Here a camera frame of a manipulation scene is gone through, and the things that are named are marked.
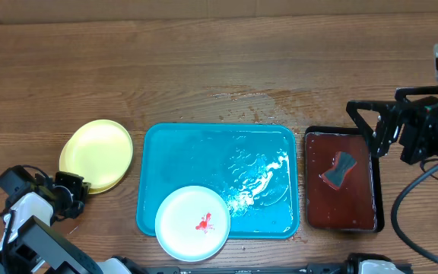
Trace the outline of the red and black sponge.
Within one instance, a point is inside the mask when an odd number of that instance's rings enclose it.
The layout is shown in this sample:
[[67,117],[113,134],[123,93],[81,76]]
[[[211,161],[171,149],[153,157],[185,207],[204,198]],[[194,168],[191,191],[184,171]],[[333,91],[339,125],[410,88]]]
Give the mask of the red and black sponge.
[[322,173],[322,181],[334,190],[339,190],[347,174],[356,166],[357,161],[347,152],[337,151],[332,166]]

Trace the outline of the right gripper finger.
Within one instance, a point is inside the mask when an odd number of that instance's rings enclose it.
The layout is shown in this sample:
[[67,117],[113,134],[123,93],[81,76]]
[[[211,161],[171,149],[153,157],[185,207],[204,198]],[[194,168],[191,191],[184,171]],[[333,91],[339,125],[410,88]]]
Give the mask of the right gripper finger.
[[395,102],[378,100],[351,100],[347,103],[346,111],[357,128],[360,130],[360,133],[365,138],[367,144],[370,145],[373,139],[372,134],[375,129],[373,129],[363,118],[361,111],[377,113],[379,115],[380,113],[397,111],[397,104]]
[[388,153],[390,145],[398,140],[402,124],[401,111],[390,111],[378,115],[370,143],[372,156],[381,158]]

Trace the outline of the light blue plate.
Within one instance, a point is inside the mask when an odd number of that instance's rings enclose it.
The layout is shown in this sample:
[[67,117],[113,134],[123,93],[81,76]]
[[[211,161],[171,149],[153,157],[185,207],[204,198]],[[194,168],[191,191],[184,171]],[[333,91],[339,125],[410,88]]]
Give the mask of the light blue plate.
[[220,251],[230,227],[225,201],[204,186],[185,186],[172,192],[160,204],[155,218],[155,234],[163,250],[190,263]]

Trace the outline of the yellow-green plate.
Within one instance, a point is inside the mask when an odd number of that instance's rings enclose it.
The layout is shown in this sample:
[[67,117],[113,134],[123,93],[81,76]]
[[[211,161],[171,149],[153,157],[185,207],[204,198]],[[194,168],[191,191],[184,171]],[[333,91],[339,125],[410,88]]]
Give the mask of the yellow-green plate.
[[[105,149],[105,157],[110,153]],[[127,172],[124,161],[114,162],[96,156],[91,147],[78,147],[67,141],[59,156],[59,170],[78,174],[90,184],[89,194],[96,195],[111,190]]]
[[133,159],[133,144],[129,132],[119,123],[109,119],[98,119],[84,124],[69,139],[78,147],[91,147],[96,156],[104,158],[105,149],[109,149],[106,159],[124,161],[129,165]]

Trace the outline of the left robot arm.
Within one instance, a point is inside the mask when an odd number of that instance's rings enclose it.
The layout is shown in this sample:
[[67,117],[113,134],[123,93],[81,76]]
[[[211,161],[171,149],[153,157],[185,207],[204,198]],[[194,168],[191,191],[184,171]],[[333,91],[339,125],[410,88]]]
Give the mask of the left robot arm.
[[34,273],[48,264],[49,273],[140,273],[146,269],[114,256],[95,262],[52,224],[76,219],[83,211],[90,184],[77,174],[59,171],[54,177],[30,165],[16,165],[0,175],[8,197],[0,218],[5,230],[0,241],[0,273]]

